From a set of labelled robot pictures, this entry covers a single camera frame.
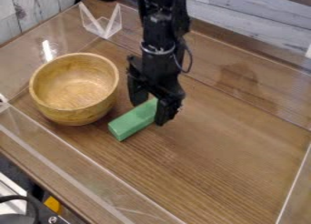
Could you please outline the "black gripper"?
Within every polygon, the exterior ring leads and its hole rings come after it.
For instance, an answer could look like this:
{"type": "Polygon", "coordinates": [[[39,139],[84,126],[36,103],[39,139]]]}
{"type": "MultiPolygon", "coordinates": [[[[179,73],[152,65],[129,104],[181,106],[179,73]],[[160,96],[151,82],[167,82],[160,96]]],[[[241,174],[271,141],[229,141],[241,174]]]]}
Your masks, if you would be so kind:
{"type": "Polygon", "coordinates": [[[179,83],[184,47],[172,44],[167,50],[140,44],[141,56],[128,56],[128,98],[136,107],[156,98],[155,123],[164,126],[183,105],[184,91],[179,83]]]}

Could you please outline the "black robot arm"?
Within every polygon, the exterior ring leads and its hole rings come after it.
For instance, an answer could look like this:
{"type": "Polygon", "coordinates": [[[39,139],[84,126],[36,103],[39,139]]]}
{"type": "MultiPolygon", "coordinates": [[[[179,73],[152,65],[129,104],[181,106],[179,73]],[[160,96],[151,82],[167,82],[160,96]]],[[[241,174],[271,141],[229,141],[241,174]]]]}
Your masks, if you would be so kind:
{"type": "Polygon", "coordinates": [[[188,73],[193,55],[185,43],[191,19],[187,0],[137,0],[141,20],[140,56],[128,56],[128,96],[133,106],[152,94],[156,98],[155,123],[171,121],[185,93],[179,75],[188,73]]]}

